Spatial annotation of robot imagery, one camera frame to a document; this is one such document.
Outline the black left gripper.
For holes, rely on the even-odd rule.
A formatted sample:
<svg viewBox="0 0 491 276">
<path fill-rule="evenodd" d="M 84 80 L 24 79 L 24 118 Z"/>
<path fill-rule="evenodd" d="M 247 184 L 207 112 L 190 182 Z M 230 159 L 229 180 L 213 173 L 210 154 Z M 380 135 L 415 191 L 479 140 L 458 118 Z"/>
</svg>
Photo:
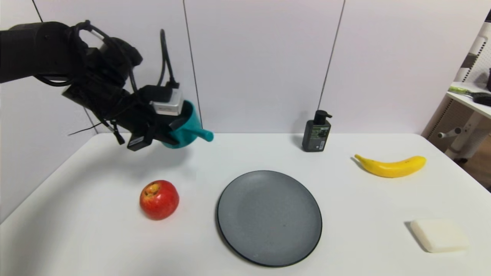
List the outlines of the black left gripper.
<svg viewBox="0 0 491 276">
<path fill-rule="evenodd" d="M 170 132 L 157 133 L 158 113 L 154 103 L 168 104 L 171 101 L 171 89 L 140 89 L 130 94 L 124 89 L 102 89 L 98 92 L 98 114 L 101 123 L 116 137 L 118 143 L 125 143 L 118 131 L 121 126 L 130 133 L 127 148 L 138 151 L 156 140 L 168 145 L 177 145 L 178 141 Z M 187 117 L 173 117 L 168 123 L 170 131 L 177 131 L 188 122 Z"/>
</svg>

